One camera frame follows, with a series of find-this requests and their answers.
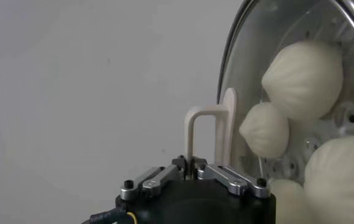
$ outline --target black cable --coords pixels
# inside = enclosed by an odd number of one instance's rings
[[[89,220],[84,221],[82,224],[111,224],[118,222],[120,219],[127,215],[126,208],[114,208],[110,211],[101,212],[90,216]]]

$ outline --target pleated dough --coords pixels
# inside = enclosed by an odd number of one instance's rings
[[[260,103],[251,108],[239,132],[251,151],[261,157],[278,158],[288,145],[288,119],[271,103]]]
[[[271,102],[291,119],[317,119],[328,113],[342,89],[342,52],[320,41],[282,49],[262,78]]]
[[[276,198],[276,224],[313,224],[306,205],[304,189],[291,180],[274,180],[269,183]]]
[[[328,141],[314,152],[304,189],[320,223],[354,223],[354,136]]]

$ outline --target gray background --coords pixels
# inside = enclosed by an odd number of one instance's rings
[[[0,0],[0,224],[81,223],[183,153],[240,1]],[[213,120],[197,151],[213,159]]]

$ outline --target black screw head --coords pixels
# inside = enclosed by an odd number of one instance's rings
[[[259,187],[266,187],[267,186],[267,181],[264,178],[258,178],[257,179],[257,185]]]
[[[126,189],[132,189],[133,185],[134,185],[133,180],[125,180],[124,181],[124,187]]]

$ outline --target yellow wire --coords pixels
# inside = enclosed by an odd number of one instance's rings
[[[136,216],[134,215],[134,213],[132,212],[127,212],[127,215],[131,216],[133,218],[133,223],[134,224],[138,224],[138,219],[136,218]]]

